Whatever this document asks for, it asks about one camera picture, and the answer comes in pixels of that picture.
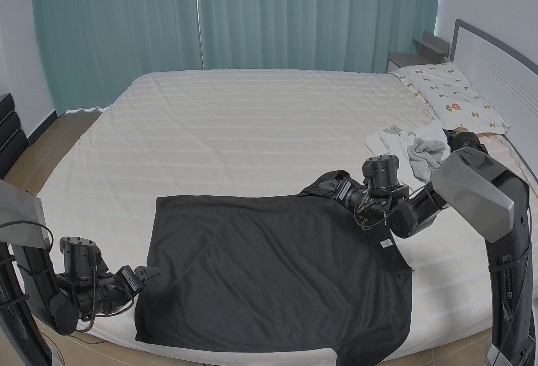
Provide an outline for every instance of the white headboard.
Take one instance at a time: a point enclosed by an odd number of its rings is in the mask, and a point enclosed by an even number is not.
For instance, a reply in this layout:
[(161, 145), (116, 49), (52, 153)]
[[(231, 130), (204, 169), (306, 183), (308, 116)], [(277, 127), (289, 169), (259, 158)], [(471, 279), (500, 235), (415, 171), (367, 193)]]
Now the white headboard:
[(505, 136), (536, 177), (538, 65), (462, 20), (456, 20), (450, 60), (510, 124)]

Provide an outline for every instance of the white bed sheet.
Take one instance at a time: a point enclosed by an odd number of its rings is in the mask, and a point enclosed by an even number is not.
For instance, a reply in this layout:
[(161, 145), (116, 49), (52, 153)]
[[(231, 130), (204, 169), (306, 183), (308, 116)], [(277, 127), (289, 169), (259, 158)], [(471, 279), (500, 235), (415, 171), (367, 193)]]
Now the white bed sheet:
[[(392, 74), (283, 70), (152, 73), (135, 80), (80, 138), (39, 193), (57, 238), (97, 242), (111, 271), (144, 265), (155, 200), (177, 194), (296, 194), (326, 171), (361, 179), (365, 139), (393, 124), (427, 124), (427, 109)], [(490, 153), (521, 173), (503, 139)], [(533, 196), (532, 205), (538, 207)], [(484, 241), (453, 210), (396, 243), (415, 270), (411, 331), (392, 356), (491, 325)], [(57, 271), (62, 255), (51, 253)], [(534, 259), (536, 292), (536, 258)], [(332, 349), (206, 353), (135, 341), (134, 309), (91, 334), (168, 357), (221, 365), (329, 365)]]

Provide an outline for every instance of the tile floor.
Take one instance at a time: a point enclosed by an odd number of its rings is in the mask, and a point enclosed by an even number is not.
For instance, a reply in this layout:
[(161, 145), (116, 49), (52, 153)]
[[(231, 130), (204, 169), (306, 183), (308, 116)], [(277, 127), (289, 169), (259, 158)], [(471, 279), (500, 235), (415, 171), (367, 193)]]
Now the tile floor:
[[(34, 146), (29, 147), (17, 160), (4, 181), (31, 193), (39, 193), (56, 165), (99, 114), (97, 111), (77, 112), (57, 119)], [(109, 342), (87, 345), (71, 337), (57, 335), (42, 323), (39, 325), (45, 339), (49, 337), (57, 344), (67, 366), (201, 366), (198, 363), (156, 356)], [(486, 343), (490, 335), (491, 330), (486, 330), (442, 347), (383, 362), (382, 366), (483, 366)], [(76, 336), (86, 342), (100, 341), (90, 335)], [(3, 365), (23, 365), (1, 330), (0, 353)]]

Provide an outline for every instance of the pillowcase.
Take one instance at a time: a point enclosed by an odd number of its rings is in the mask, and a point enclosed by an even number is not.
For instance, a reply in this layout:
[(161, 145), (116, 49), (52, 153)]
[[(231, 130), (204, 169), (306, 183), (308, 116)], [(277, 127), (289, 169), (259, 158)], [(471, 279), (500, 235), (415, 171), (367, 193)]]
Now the pillowcase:
[(506, 133), (509, 125), (451, 62), (402, 67), (392, 72), (423, 101), (447, 130)]

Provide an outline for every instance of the bed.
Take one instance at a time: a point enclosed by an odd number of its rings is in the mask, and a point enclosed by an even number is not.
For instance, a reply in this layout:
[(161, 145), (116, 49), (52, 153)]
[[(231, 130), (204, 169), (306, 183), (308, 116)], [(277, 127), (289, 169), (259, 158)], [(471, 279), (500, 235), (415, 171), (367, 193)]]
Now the bed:
[[(456, 24), (451, 60), (512, 125), (506, 137), (486, 135), (483, 141), (494, 158), (538, 191), (530, 170), (538, 172), (532, 153), (538, 143), (536, 137), (522, 133), (523, 126), (532, 125), (522, 111), (538, 114), (536, 101), (528, 98), (538, 95), (532, 88), (536, 81), (529, 80), (538, 68), (533, 70), (506, 47), (491, 43), (487, 34), (466, 26)], [(523, 72), (518, 70), (521, 65), (528, 69), (524, 78), (511, 74)], [(502, 96), (507, 93), (518, 101), (523, 95), (525, 104), (504, 105)], [(321, 174), (338, 168), (360, 179), (363, 161), (371, 156), (366, 137), (393, 124), (413, 130), (431, 119), (427, 108), (392, 74), (152, 73), (136, 79), (103, 112), (59, 163), (39, 197), (55, 234), (94, 240), (109, 268), (116, 271), (125, 264), (145, 264), (158, 196), (297, 194)], [(531, 208), (538, 209), (535, 194)], [(491, 326), (484, 241), (455, 211), (444, 211), (432, 228), (407, 240), (397, 238), (396, 243), (415, 270), (413, 305), (420, 307), (413, 307), (409, 336), (390, 358)], [(51, 258), (57, 271), (63, 268), (57, 248)], [(533, 268), (537, 294), (538, 255)], [(135, 341), (133, 309), (97, 319), (91, 334), (130, 348), (223, 366), (331, 365), (336, 359), (329, 348), (213, 353), (144, 344)]]

